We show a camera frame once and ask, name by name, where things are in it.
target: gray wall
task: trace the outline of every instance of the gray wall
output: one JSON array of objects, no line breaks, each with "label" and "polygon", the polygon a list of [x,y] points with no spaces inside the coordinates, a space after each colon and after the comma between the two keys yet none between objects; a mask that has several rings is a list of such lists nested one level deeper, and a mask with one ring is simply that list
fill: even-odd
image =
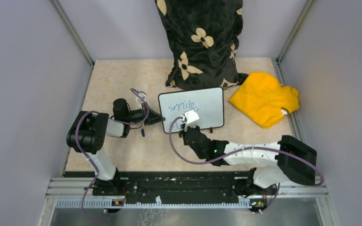
[{"label": "gray wall", "polygon": [[[172,58],[154,0],[59,0],[91,57]],[[306,0],[245,0],[239,57],[277,57]]]},{"label": "gray wall", "polygon": [[318,1],[282,65],[341,225],[362,225],[362,1]]},{"label": "gray wall", "polygon": [[48,0],[0,1],[0,226],[36,225],[88,71]]}]

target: flower pattern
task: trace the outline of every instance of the flower pattern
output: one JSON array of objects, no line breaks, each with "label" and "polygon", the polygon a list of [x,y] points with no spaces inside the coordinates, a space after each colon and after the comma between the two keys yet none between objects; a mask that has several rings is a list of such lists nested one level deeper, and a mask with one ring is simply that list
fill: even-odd
[{"label": "flower pattern", "polygon": [[167,6],[165,0],[157,0],[156,1],[157,7],[159,8],[160,12],[163,13],[163,15],[166,15],[167,13]]},{"label": "flower pattern", "polygon": [[211,36],[206,36],[206,31],[203,28],[198,27],[196,29],[196,34],[191,36],[191,39],[194,42],[202,42],[202,44],[206,47],[212,47],[214,44],[214,40]]},{"label": "flower pattern", "polygon": [[228,89],[228,88],[234,87],[236,85],[238,85],[237,82],[232,83],[232,82],[227,81],[226,79],[222,79],[222,83],[221,83],[220,87],[223,89]]},{"label": "flower pattern", "polygon": [[181,60],[178,59],[178,66],[181,69],[182,78],[186,80],[189,77],[189,73],[202,74],[203,71],[197,69],[194,66],[188,65],[188,57],[185,51],[180,56]]},{"label": "flower pattern", "polygon": [[235,49],[235,43],[232,44],[231,46],[231,55],[230,55],[230,59],[232,58],[235,61],[235,54],[237,53],[237,50]]},{"label": "flower pattern", "polygon": [[170,82],[170,85],[167,88],[175,88],[175,80]]}]

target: floor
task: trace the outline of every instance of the floor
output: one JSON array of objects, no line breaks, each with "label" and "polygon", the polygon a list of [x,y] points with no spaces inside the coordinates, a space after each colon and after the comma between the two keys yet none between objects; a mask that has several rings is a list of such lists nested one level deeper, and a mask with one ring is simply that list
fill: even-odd
[{"label": "floor", "polygon": [[[275,76],[270,58],[236,58],[238,72],[266,72]],[[113,114],[113,101],[124,98],[132,110],[138,109],[135,96],[130,88],[143,90],[145,100],[156,112],[160,112],[157,97],[161,93],[179,91],[179,88],[166,88],[165,80],[173,67],[172,59],[143,60],[104,60],[97,61],[92,73],[85,97],[83,110]],[[204,133],[211,139],[229,140],[240,144],[262,144],[279,141],[282,135],[291,135],[288,119],[270,129],[263,129],[247,116],[233,107],[228,99],[238,89],[233,87],[224,91],[225,124],[214,129],[213,134]],[[161,123],[131,130],[127,138],[106,137],[104,150],[111,162],[120,171],[230,171],[247,170],[255,165],[234,165],[215,167],[208,165],[192,165],[179,159],[171,150],[168,135],[163,132]],[[176,149],[185,158],[199,160],[194,152],[184,146],[178,135],[173,135]],[[93,171],[85,157],[70,151],[66,171]]]}]

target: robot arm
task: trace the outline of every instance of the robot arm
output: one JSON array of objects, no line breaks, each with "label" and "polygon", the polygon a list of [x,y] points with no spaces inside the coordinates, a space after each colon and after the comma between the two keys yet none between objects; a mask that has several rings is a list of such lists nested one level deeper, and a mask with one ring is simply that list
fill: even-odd
[{"label": "robot arm", "polygon": [[[106,152],[103,150],[103,143],[105,135],[110,137],[127,137],[131,129],[130,124],[145,119],[148,106],[145,105],[142,99],[146,97],[146,94],[142,91],[136,94],[139,96],[137,97],[137,102],[140,109],[131,110],[125,99],[117,99],[113,102],[113,119],[109,119],[109,114],[107,113],[89,114],[80,124],[78,140],[88,158],[92,159],[95,173],[99,172],[97,183],[102,187],[111,188],[111,192],[114,194],[119,189],[120,178],[117,168],[111,163]],[[67,145],[79,153],[81,151],[75,141],[75,131],[81,118],[86,113],[86,111],[80,111],[66,138]],[[164,120],[164,117],[149,109],[149,114],[144,124],[152,125]]]},{"label": "robot arm", "polygon": [[194,111],[188,111],[183,116],[183,130],[180,131],[184,145],[189,145],[199,159],[207,161],[221,157],[238,149],[244,151],[229,155],[213,162],[214,166],[235,164],[265,165],[253,169],[253,183],[261,188],[285,181],[293,181],[302,185],[314,185],[315,171],[304,163],[271,149],[282,150],[296,155],[311,164],[316,164],[317,152],[296,138],[283,135],[281,141],[269,144],[251,145],[236,144],[227,140],[211,140],[200,132],[199,116]]}]

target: whiteboard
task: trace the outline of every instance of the whiteboard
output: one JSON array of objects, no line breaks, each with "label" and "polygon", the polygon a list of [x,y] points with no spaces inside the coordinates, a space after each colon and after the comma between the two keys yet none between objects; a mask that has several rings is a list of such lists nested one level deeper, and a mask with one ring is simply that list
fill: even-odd
[{"label": "whiteboard", "polygon": [[[175,118],[192,109],[199,115],[201,129],[224,125],[224,95],[221,87],[162,93],[158,98],[161,115],[166,118],[163,122],[165,133],[169,133],[170,124]],[[180,130],[181,120],[178,120],[174,124],[172,132]]]}]

